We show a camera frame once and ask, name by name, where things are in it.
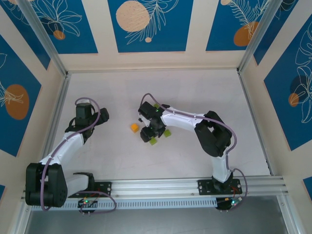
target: yellow-green cube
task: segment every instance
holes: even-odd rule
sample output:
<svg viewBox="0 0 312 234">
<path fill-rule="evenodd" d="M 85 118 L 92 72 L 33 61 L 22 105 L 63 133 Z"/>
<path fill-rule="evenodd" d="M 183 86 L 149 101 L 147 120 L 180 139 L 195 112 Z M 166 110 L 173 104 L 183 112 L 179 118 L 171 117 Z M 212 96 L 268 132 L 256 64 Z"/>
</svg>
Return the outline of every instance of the yellow-green cube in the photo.
<svg viewBox="0 0 312 234">
<path fill-rule="evenodd" d="M 171 136 L 171 132 L 169 129 L 167 129 L 166 131 L 164 131 L 164 136 L 165 137 L 170 137 Z"/>
<path fill-rule="evenodd" d="M 149 143 L 151 145 L 155 145 L 157 143 L 157 140 L 154 137 L 152 137 L 152 139 L 150 139 Z"/>
</svg>

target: metal bracket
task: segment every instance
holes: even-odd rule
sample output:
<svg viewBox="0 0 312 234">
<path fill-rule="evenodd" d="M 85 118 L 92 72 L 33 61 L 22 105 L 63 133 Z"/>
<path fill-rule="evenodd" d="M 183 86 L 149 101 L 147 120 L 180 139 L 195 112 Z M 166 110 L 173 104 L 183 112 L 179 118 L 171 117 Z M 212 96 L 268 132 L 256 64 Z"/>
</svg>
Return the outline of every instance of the metal bracket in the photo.
<svg viewBox="0 0 312 234">
<path fill-rule="evenodd" d="M 95 182 L 94 191 L 99 191 L 111 195 L 112 183 L 111 182 Z M 84 198 L 86 194 L 73 194 L 68 198 Z"/>
<path fill-rule="evenodd" d="M 243 193 L 239 179 L 233 179 L 228 188 L 222 193 L 215 189 L 212 179 L 201 179 L 197 184 L 199 195 L 233 195 L 234 192 L 236 194 Z"/>
<path fill-rule="evenodd" d="M 116 199 L 118 210 L 138 209 L 177 209 L 177 208 L 212 208 L 217 207 L 215 197 L 190 197 L 190 198 L 162 198 L 162 199 Z M 114 207 L 109 198 L 99 198 L 90 207 L 83 207 L 84 213 L 91 213 L 94 210 L 111 210 Z M 80 209 L 76 199 L 67 199 L 65 204 L 58 207 L 51 207 L 51 211 L 77 211 Z M 32 211 L 42 211 L 40 206 L 33 206 Z"/>
</svg>

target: flower illustration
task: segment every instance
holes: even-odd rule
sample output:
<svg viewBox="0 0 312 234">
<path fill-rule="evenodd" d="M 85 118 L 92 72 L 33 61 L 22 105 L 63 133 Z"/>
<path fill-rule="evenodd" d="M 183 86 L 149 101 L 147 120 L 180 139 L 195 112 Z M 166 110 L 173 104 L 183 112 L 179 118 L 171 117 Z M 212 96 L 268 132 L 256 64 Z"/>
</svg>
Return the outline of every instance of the flower illustration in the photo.
<svg viewBox="0 0 312 234">
<path fill-rule="evenodd" d="M 6 61 L 6 54 L 0 53 L 0 68 L 3 67 Z M 0 107 L 2 107 L 5 103 L 10 103 L 10 101 L 16 101 L 18 103 L 23 103 L 21 100 L 23 95 L 14 95 L 7 91 L 0 82 Z"/>
<path fill-rule="evenodd" d="M 237 18 L 243 26 L 241 31 L 238 31 L 239 34 L 243 33 L 245 36 L 245 31 L 246 29 L 248 30 L 247 42 L 249 43 L 251 37 L 254 35 L 256 27 L 258 26 L 258 21 L 267 9 L 270 0 L 263 0 L 262 3 L 258 0 L 256 6 L 253 8 L 250 6 L 248 0 L 221 0 L 220 2 L 222 5 L 231 7 L 234 17 Z"/>
<path fill-rule="evenodd" d="M 82 16 L 67 10 L 67 0 L 35 0 L 30 3 L 48 34 L 59 40 L 65 39 L 66 32 L 80 36 L 75 24 L 81 21 Z"/>
<path fill-rule="evenodd" d="M 119 26 L 129 39 L 127 45 L 139 40 L 150 43 L 158 31 L 166 26 L 165 14 L 173 10 L 179 0 L 128 0 L 116 11 Z"/>
<path fill-rule="evenodd" d="M 21 12 L 15 0 L 1 0 L 1 1 L 11 11 L 12 15 L 15 18 L 22 21 L 24 24 L 29 25 L 28 21 L 25 19 L 24 14 Z"/>
<path fill-rule="evenodd" d="M 301 104 L 302 123 L 308 123 L 312 119 L 312 71 L 307 66 L 297 68 L 297 87 L 290 96 L 290 105 Z"/>
</svg>

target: blue wall panel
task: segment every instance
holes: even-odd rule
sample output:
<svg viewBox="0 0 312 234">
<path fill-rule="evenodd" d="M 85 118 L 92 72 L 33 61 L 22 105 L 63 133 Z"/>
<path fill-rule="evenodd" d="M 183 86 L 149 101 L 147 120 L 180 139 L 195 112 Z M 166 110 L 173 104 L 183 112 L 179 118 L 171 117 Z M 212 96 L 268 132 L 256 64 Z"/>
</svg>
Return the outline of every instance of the blue wall panel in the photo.
<svg viewBox="0 0 312 234">
<path fill-rule="evenodd" d="M 312 15 L 264 82 L 291 150 L 312 139 Z"/>
<path fill-rule="evenodd" d="M 245 50 L 268 0 L 220 0 L 206 51 Z"/>
<path fill-rule="evenodd" d="M 42 65 L 45 69 L 48 69 L 50 63 L 50 57 L 41 45 L 39 39 L 37 38 L 34 31 L 28 24 L 24 15 L 21 13 L 19 7 L 13 4 L 9 0 L 0 0 L 0 5 L 7 13 L 8 17 L 11 19 L 15 27 L 19 30 L 20 34 L 24 37 L 25 41 L 28 43 L 30 48 L 34 51 Z"/>
<path fill-rule="evenodd" d="M 41 84 L 0 36 L 0 150 L 17 156 Z"/>
<path fill-rule="evenodd" d="M 42 47 L 40 42 L 19 7 L 12 2 L 0 0 L 19 32 L 41 59 L 37 51 L 37 47 Z M 30 4 L 59 54 L 98 53 L 81 0 L 34 0 Z"/>
<path fill-rule="evenodd" d="M 256 51 L 253 54 L 254 59 L 258 65 L 268 51 L 278 32 L 283 27 L 284 23 L 286 22 L 288 16 L 291 14 L 297 2 L 298 0 L 283 0 L 282 4 L 275 14 L 275 17 L 270 23 L 261 42 L 259 43 Z"/>
<path fill-rule="evenodd" d="M 120 53 L 185 51 L 193 0 L 108 0 Z"/>
</svg>

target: wall panel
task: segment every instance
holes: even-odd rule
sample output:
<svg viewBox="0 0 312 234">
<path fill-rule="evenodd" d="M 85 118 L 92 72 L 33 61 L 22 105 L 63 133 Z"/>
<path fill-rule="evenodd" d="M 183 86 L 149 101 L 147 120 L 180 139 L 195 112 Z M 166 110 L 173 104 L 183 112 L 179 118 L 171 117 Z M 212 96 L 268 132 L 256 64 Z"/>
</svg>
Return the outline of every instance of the wall panel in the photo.
<svg viewBox="0 0 312 234">
<path fill-rule="evenodd" d="M 247 39 L 236 37 L 235 41 L 245 43 L 236 46 L 235 32 L 247 26 L 241 25 L 239 17 L 235 16 L 237 7 L 233 6 L 250 5 L 250 10 L 243 9 L 246 16 L 259 5 L 261 13 L 258 17 L 248 18 L 245 24 L 249 25 L 249 21 L 259 22 L 268 0 L 259 2 L 228 0 L 225 4 L 224 0 L 82 0 L 97 53 L 61 53 L 60 57 L 68 70 L 234 68 L 239 64 L 256 27 L 253 27 Z M 82 41 L 80 47 L 88 44 L 88 41 Z"/>
<path fill-rule="evenodd" d="M 308 87 L 312 78 L 311 56 L 300 56 L 300 60 L 297 59 L 298 52 L 301 55 L 300 51 L 303 48 L 306 53 L 311 49 L 309 46 L 311 8 L 311 1 L 298 1 L 284 25 L 276 33 L 276 38 L 269 45 L 259 65 L 251 59 L 242 74 L 275 173 L 283 175 L 307 233 L 312 231 L 310 219 L 312 201 L 305 189 L 303 179 L 312 176 L 312 141 L 307 138 L 311 136 L 309 129 L 312 123 L 302 121 L 306 116 L 302 115 L 301 105 L 304 100 L 307 104 L 310 103 L 310 88 L 305 93 L 297 94 L 300 97 L 307 94 L 303 100 L 298 98 L 296 101 L 291 96 L 294 97 L 294 93 L 296 94 L 296 91 L 292 90 L 294 80 L 296 85 Z M 298 74 L 302 66 L 306 72 Z M 297 76 L 302 76 L 301 81 L 295 79 Z"/>
<path fill-rule="evenodd" d="M 37 48 L 2 7 L 0 22 L 0 233 L 8 233 L 24 190 L 26 167 L 42 157 L 63 77 L 52 61 L 43 66 Z"/>
</svg>

